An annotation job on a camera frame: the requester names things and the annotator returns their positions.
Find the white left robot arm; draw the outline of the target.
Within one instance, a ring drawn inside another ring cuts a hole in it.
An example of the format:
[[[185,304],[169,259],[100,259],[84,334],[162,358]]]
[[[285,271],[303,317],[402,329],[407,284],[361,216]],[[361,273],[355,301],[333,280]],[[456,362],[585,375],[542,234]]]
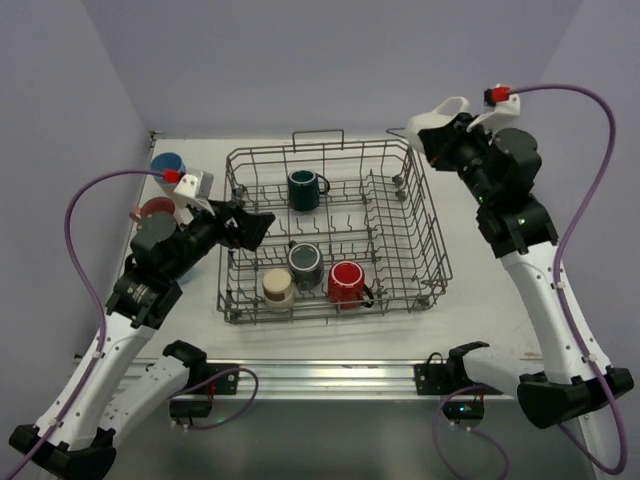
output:
[[[206,353],[177,340],[129,389],[117,390],[179,300],[179,279],[216,245],[255,251],[275,220],[234,202],[213,201],[193,214],[185,228],[166,212],[140,220],[124,273],[98,307],[98,332],[73,376],[36,423],[12,433],[10,445],[57,478],[104,478],[118,444],[157,405],[203,385]]]

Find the light blue faceted mug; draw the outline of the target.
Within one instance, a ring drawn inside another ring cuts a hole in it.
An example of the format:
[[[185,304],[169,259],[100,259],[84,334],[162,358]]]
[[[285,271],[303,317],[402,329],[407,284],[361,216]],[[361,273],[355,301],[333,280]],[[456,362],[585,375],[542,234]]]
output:
[[[196,268],[191,267],[187,271],[185,271],[178,279],[177,282],[179,285],[185,285],[193,280],[196,275]]]

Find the dark grey mug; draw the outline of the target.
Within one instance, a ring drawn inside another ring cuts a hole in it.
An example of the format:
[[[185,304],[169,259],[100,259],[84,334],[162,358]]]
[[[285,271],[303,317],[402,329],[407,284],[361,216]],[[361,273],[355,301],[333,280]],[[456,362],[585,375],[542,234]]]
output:
[[[311,290],[322,282],[324,260],[322,252],[316,245],[292,244],[287,262],[293,281],[301,290]]]

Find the blue plastic tumbler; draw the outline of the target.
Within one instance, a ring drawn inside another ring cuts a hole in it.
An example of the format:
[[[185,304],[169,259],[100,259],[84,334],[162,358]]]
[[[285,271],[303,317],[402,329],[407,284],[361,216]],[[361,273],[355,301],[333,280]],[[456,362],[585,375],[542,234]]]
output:
[[[149,169],[155,172],[154,180],[166,194],[174,192],[179,180],[186,173],[182,157],[174,152],[155,156],[149,164]]]

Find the pink ghost pattern mug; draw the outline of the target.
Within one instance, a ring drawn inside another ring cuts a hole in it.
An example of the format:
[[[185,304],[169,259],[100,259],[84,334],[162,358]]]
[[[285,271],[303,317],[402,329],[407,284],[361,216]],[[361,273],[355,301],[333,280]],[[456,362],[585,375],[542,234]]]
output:
[[[134,228],[137,229],[144,218],[156,213],[167,213],[174,217],[175,211],[175,203],[170,198],[158,196],[149,199],[141,206],[134,207],[129,212],[129,217],[134,224]]]

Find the dark green mug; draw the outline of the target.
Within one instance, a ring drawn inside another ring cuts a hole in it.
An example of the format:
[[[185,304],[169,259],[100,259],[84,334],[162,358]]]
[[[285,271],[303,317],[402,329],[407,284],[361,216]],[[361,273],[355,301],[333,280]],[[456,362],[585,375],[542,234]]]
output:
[[[322,195],[329,193],[330,182],[312,170],[296,170],[288,174],[288,205],[298,212],[309,212],[320,205]]]

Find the white faceted ceramic mug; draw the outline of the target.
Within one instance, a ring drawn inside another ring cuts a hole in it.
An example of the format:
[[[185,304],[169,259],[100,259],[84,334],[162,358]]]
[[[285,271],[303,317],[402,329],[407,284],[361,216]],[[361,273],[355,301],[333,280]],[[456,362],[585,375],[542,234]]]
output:
[[[404,128],[404,137],[410,146],[425,154],[424,142],[419,133],[423,130],[433,131],[448,125],[459,113],[469,112],[469,101],[462,96],[448,97],[433,110],[413,116]]]

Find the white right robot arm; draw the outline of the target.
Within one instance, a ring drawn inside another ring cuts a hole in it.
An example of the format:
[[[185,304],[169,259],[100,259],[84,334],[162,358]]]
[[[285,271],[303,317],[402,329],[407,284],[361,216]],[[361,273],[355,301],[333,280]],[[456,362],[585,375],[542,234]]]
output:
[[[528,364],[482,341],[461,345],[447,362],[452,386],[486,385],[514,396],[539,429],[599,410],[609,395],[632,390],[631,372],[613,366],[602,351],[565,268],[554,260],[558,234],[531,192],[541,167],[536,139],[517,128],[488,133],[460,112],[428,120],[411,143],[432,168],[456,173],[477,201],[479,230],[514,282],[542,355]]]

